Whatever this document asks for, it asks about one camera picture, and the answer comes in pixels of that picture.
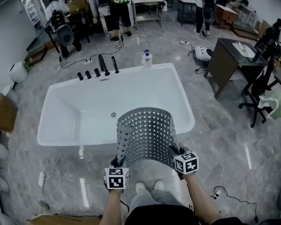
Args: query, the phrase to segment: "person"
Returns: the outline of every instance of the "person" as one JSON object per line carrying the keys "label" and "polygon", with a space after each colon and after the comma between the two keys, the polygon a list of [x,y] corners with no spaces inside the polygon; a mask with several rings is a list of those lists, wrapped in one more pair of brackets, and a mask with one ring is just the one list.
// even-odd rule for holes
{"label": "person", "polygon": [[[158,180],[150,193],[142,182],[135,185],[136,196],[130,205],[125,225],[242,225],[236,217],[221,218],[213,199],[206,193],[195,173],[184,175],[193,207],[196,213],[183,206],[169,191],[164,191],[164,183]],[[121,190],[112,190],[100,225],[121,225]]]}
{"label": "person", "polygon": [[262,57],[268,60],[275,50],[278,48],[278,43],[281,42],[281,19],[278,18],[277,21],[269,27],[262,38],[256,43],[255,47],[263,51]]}
{"label": "person", "polygon": [[[50,20],[50,18],[52,17],[52,14],[54,11],[62,11],[65,14],[69,12],[69,8],[68,6],[59,0],[49,0],[49,5],[46,8],[46,18],[47,20]],[[59,43],[60,45],[60,49],[61,49],[61,55],[62,57],[65,59],[69,56],[69,51],[67,49],[66,46],[62,45],[61,43]],[[82,49],[82,44],[79,42],[79,38],[74,35],[74,42],[73,42],[74,47],[76,48],[76,50],[79,52]]]}
{"label": "person", "polygon": [[127,4],[115,4],[111,0],[108,0],[108,4],[110,6],[110,12],[111,12],[111,20],[112,20],[112,28],[113,28],[113,37],[111,38],[111,41],[120,42],[119,39],[119,19],[122,18],[122,22],[125,24],[127,32],[126,35],[129,38],[132,38],[131,33],[131,21],[129,16],[129,9]]}
{"label": "person", "polygon": [[[196,0],[196,13],[197,13],[197,29],[194,29],[195,34],[200,36],[201,28],[203,26],[203,0]],[[205,34],[209,35],[210,24],[205,22]]]}

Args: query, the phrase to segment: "bathtub faucet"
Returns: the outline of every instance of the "bathtub faucet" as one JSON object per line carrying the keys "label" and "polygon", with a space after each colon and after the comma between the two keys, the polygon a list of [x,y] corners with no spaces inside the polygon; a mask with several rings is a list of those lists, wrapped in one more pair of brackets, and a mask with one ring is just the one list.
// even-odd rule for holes
{"label": "bathtub faucet", "polygon": [[99,55],[99,64],[100,64],[101,71],[102,72],[105,71],[105,76],[108,76],[110,74],[110,72],[107,70],[106,64],[105,64],[103,56],[101,54]]}

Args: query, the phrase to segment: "electrical outlet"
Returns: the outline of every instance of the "electrical outlet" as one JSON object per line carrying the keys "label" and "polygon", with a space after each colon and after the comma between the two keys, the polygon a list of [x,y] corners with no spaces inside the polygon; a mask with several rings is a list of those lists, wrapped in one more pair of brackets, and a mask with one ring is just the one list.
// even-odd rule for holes
{"label": "electrical outlet", "polygon": [[40,187],[42,187],[44,185],[45,182],[45,173],[44,172],[40,172],[39,173],[39,177],[38,177],[38,185]]}
{"label": "electrical outlet", "polygon": [[220,187],[217,187],[214,192],[215,192],[215,194],[221,195],[222,190]]}

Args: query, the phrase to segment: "black pants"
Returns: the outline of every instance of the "black pants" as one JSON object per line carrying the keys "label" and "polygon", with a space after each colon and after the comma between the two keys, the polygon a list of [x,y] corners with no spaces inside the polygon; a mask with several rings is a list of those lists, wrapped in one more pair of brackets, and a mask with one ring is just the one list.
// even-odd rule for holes
{"label": "black pants", "polygon": [[[202,8],[196,6],[196,12],[197,12],[197,32],[200,33],[204,21]],[[205,22],[205,29],[209,31],[209,27],[210,24]]]}
{"label": "black pants", "polygon": [[114,30],[119,30],[120,28],[120,16],[122,18],[122,23],[124,23],[126,27],[131,27],[128,5],[111,3],[111,18]]}
{"label": "black pants", "polygon": [[[59,44],[60,44],[60,49],[61,49],[61,55],[63,58],[66,58],[67,56],[69,56],[69,51],[67,49],[67,46],[63,46],[61,43],[59,43]],[[82,45],[79,42],[79,38],[76,35],[74,35],[73,45],[77,51],[81,50]]]}

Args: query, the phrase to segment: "floor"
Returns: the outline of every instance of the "floor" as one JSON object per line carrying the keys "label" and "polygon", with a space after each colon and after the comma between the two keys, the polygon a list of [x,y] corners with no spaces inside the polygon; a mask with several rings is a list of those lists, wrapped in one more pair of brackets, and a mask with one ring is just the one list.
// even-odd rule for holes
{"label": "floor", "polygon": [[[238,108],[244,100],[240,95],[245,86],[243,81],[229,83],[215,100],[212,79],[195,74],[198,66],[192,57],[187,56],[191,48],[179,44],[179,41],[211,49],[215,45],[195,35],[194,25],[184,24],[182,27],[175,16],[164,14],[162,28],[155,22],[147,22],[140,24],[138,30],[132,30],[133,38],[124,36],[125,46],[114,54],[119,69],[141,65],[145,49],[150,50],[155,64],[173,63],[195,117],[193,130],[178,139],[197,152],[200,158],[197,175],[203,186],[222,185],[229,195],[257,203],[260,221],[277,218],[277,197],[281,186],[281,120],[268,120],[266,124],[261,124],[258,117],[256,127],[250,128],[252,111]],[[209,39],[216,42],[217,37],[238,39],[233,33],[212,26]],[[105,39],[103,34],[95,34],[90,40],[90,43],[82,41],[80,52],[71,53],[68,65],[92,54],[116,51],[114,47],[117,44]],[[107,67],[113,70],[111,55],[104,55],[104,59]],[[36,140],[48,87],[76,78],[78,72],[87,69],[94,73],[93,69],[98,67],[98,59],[94,58],[90,68],[79,63],[60,68],[58,55],[52,49],[41,63],[32,68],[28,78],[17,85],[15,91],[19,95],[19,110],[15,130],[7,145],[8,159],[0,162],[0,176],[10,186],[10,192],[1,195],[4,211],[18,225],[25,224],[36,213],[41,198],[38,177],[50,153],[52,165],[62,154],[52,178],[45,182],[52,213],[75,216],[103,214],[108,196],[103,185],[104,168],[114,155],[94,154],[88,146],[41,147]],[[165,182],[165,189],[172,191],[181,203],[189,203],[185,182],[163,164],[149,160],[139,162],[131,168],[130,175],[128,188],[122,195],[127,204],[135,196],[136,182],[143,181],[152,189],[158,179]],[[212,188],[208,188],[207,192],[211,195]],[[237,216],[243,222],[255,224],[254,205],[240,203],[224,193],[216,204],[223,217]]]}

